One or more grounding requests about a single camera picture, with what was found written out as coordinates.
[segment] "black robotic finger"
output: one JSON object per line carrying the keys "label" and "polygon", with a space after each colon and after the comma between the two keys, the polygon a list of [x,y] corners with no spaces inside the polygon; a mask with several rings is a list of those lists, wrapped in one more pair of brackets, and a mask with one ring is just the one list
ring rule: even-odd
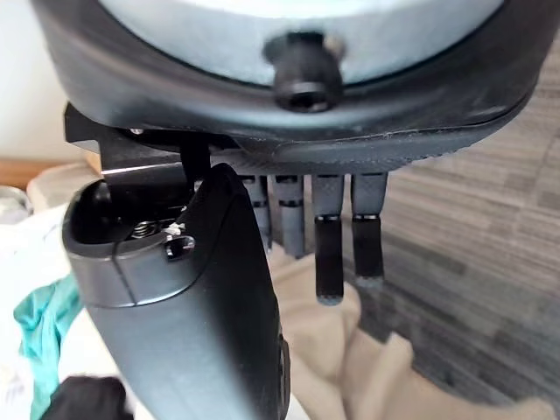
{"label": "black robotic finger", "polygon": [[262,245],[269,251],[272,249],[272,226],[270,224],[270,206],[268,181],[266,177],[241,177],[255,213],[256,224],[261,232]]}
{"label": "black robotic finger", "polygon": [[[164,420],[283,420],[289,355],[239,177],[217,165],[171,226],[142,239],[108,234],[105,243],[88,235],[103,220],[92,215],[95,194],[88,193],[98,186],[71,204],[63,238],[80,295],[136,396]],[[170,258],[169,237],[182,235],[192,238],[190,249]],[[111,284],[129,301],[99,291]]]}
{"label": "black robotic finger", "polygon": [[376,287],[383,281],[380,213],[387,177],[387,173],[352,176],[353,257],[357,281],[365,287]]}
{"label": "black robotic finger", "polygon": [[311,186],[315,213],[317,300],[323,305],[337,305],[344,297],[340,220],[344,199],[344,177],[313,176]]}
{"label": "black robotic finger", "polygon": [[280,205],[284,251],[301,258],[305,255],[304,178],[275,177],[274,195]]}

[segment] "wooden surface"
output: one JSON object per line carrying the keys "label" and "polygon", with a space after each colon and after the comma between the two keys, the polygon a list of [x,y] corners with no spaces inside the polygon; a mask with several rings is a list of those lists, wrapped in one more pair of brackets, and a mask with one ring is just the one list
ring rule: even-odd
{"label": "wooden surface", "polygon": [[[309,197],[306,220],[311,250]],[[360,288],[362,327],[410,339],[416,369],[452,393],[540,396],[560,415],[560,44],[505,129],[392,173],[382,220],[386,283]]]}
{"label": "wooden surface", "polygon": [[0,186],[15,186],[24,190],[30,180],[42,171],[62,165],[61,162],[37,162],[0,158]]}

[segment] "black plastic housing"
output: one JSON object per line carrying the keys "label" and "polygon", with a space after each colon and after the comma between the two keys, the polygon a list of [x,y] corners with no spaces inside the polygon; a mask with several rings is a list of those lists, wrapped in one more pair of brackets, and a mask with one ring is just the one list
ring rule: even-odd
{"label": "black plastic housing", "polygon": [[437,57],[346,86],[328,112],[298,114],[279,108],[270,88],[168,57],[94,0],[33,4],[70,102],[88,118],[112,127],[225,134],[248,153],[243,158],[312,172],[314,165],[386,171],[492,134],[530,97],[560,19],[557,0],[507,0]]}
{"label": "black plastic housing", "polygon": [[290,358],[263,243],[242,182],[214,167],[178,218],[195,238],[170,261],[165,233],[127,241],[97,202],[78,194],[63,241],[95,326],[155,418],[283,420]]}

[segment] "robotic finger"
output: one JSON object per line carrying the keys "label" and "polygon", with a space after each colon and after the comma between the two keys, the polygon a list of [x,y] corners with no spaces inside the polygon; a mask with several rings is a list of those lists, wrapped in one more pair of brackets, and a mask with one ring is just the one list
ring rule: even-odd
{"label": "robotic finger", "polygon": [[241,179],[215,166],[178,218],[144,237],[103,188],[75,198],[63,237],[80,295],[136,395],[166,420],[284,419],[288,347]]}

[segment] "robotic hand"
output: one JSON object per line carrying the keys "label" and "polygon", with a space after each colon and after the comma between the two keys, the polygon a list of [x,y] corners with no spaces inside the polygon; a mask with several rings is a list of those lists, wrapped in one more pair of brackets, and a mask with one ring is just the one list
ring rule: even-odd
{"label": "robotic hand", "polygon": [[334,305],[352,175],[356,274],[379,282],[388,172],[515,117],[560,20],[557,0],[33,4],[70,101],[66,140],[101,153],[104,180],[68,209],[66,249],[159,420],[285,416],[269,181],[299,257],[311,175],[317,295]]}

